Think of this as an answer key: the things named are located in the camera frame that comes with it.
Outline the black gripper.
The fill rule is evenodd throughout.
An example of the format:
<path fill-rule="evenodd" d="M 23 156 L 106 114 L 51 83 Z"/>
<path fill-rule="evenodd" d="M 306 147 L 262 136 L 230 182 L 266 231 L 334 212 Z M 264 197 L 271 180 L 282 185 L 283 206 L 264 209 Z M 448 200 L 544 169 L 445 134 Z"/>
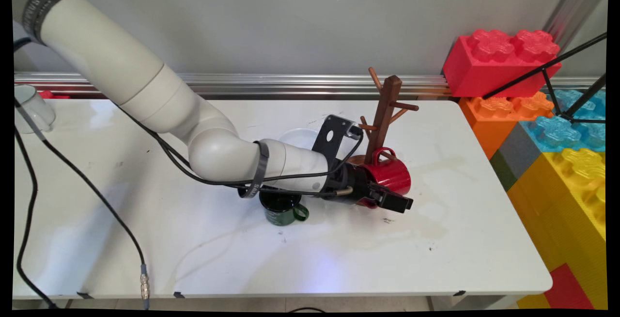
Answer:
<path fill-rule="evenodd" d="M 348 205 L 378 207 L 405 213 L 414 200 L 399 195 L 376 182 L 375 177 L 363 165 L 345 163 L 338 171 L 327 176 L 324 193 L 345 191 L 345 194 L 324 196 L 324 200 Z"/>

